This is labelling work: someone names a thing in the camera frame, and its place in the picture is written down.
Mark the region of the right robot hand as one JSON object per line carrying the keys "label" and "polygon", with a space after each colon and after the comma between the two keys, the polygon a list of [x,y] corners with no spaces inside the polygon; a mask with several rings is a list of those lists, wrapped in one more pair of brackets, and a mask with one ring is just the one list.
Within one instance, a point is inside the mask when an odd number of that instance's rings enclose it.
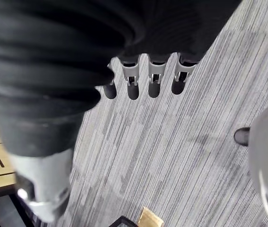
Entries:
{"label": "right robot hand", "polygon": [[118,58],[128,96],[139,96],[139,59],[148,56],[157,97],[171,54],[173,91],[202,60],[238,0],[0,0],[0,138],[16,191],[43,222],[65,212],[76,139],[98,86],[116,96]]}

